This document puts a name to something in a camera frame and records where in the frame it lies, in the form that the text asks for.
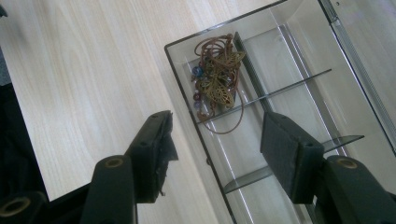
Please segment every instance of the brown cord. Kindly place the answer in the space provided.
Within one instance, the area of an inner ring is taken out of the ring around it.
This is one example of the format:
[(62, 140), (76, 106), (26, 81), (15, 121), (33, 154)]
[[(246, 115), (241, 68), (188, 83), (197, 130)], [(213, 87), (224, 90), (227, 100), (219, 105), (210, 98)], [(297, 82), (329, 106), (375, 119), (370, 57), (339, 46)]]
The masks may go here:
[(203, 121), (204, 126), (205, 126), (210, 132), (212, 132), (212, 133), (217, 133), (217, 134), (226, 134), (226, 133), (230, 133), (230, 132), (232, 132), (233, 130), (235, 130), (235, 129), (239, 126), (239, 124), (241, 123), (242, 117), (244, 117), (245, 106), (244, 106), (244, 103), (243, 103), (243, 101), (242, 101), (241, 93), (239, 92), (238, 89), (236, 89), (236, 92), (238, 93), (239, 99), (241, 99), (241, 116), (239, 117), (238, 122), (235, 124), (235, 126), (233, 126), (233, 128), (231, 128), (231, 130), (229, 130), (229, 131), (227, 131), (227, 132), (221, 133), (221, 132), (216, 132), (216, 131), (211, 130), (211, 129), (205, 124), (205, 122)]
[[(198, 91), (202, 91), (210, 99), (209, 114), (202, 113), (200, 108), (197, 112), (198, 119), (212, 133), (226, 134), (235, 130), (244, 115), (244, 103), (240, 91), (237, 89), (239, 83), (240, 61), (245, 52), (233, 52), (233, 35), (221, 35), (201, 41), (194, 49), (194, 53), (200, 56), (200, 66), (205, 68), (204, 78), (198, 79)], [(236, 125), (227, 132), (216, 132), (211, 130), (205, 122), (215, 116), (216, 104), (233, 107), (232, 93), (237, 92), (241, 101), (241, 116)]]

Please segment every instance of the metal bolt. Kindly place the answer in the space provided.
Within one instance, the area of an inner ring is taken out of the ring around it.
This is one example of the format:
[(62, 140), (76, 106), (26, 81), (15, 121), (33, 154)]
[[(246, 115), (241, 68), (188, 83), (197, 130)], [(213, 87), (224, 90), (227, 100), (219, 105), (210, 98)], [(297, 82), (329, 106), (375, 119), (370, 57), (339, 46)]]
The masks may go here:
[(354, 161), (350, 161), (349, 159), (338, 159), (337, 163), (339, 165), (344, 166), (345, 168), (348, 168), (348, 169), (358, 168), (358, 164), (356, 164), (356, 162), (354, 162)]

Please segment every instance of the light wood surface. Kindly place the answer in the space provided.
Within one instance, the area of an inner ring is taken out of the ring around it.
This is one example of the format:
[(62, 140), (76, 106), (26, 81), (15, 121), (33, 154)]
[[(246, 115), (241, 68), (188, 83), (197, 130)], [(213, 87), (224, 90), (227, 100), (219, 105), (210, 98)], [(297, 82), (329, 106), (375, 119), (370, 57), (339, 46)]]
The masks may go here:
[(140, 223), (230, 223), (163, 47), (271, 2), (0, 0), (0, 45), (49, 197), (88, 183), (170, 109), (179, 161)]

